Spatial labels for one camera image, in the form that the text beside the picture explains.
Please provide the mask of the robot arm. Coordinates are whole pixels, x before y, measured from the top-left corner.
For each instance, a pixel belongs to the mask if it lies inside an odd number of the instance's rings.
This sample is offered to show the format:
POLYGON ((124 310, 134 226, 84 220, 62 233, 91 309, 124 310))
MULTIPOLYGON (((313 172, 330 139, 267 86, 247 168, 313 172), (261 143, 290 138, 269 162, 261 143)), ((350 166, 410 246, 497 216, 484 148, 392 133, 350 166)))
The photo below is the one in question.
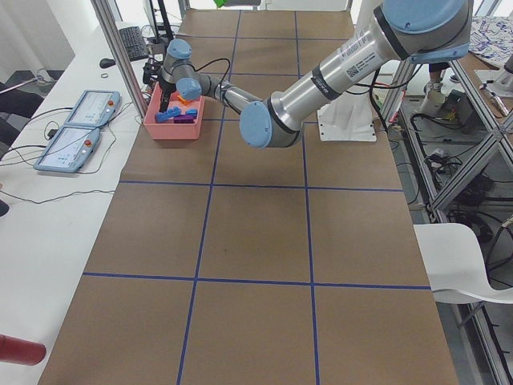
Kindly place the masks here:
POLYGON ((287 148, 303 136, 306 117, 383 64, 391 60, 440 63, 465 56, 472 12, 471 1, 383 1, 347 43, 286 91, 275 91, 265 100, 200 73, 190 60, 191 46, 176 38, 168 45, 159 70, 159 112, 167 112, 173 92, 186 100, 207 96, 239 114, 240 134, 248 145, 287 148))

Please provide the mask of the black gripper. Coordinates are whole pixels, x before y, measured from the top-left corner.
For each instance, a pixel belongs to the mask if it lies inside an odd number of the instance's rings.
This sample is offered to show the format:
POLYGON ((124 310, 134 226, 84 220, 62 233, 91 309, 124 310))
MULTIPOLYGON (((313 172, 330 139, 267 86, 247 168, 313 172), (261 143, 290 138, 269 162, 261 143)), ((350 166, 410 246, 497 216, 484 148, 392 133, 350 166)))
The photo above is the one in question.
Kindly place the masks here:
POLYGON ((149 59, 143 66, 143 83, 145 85, 160 85, 161 95, 159 112, 166 112, 170 97, 176 91, 176 84, 172 78, 173 64, 149 59))

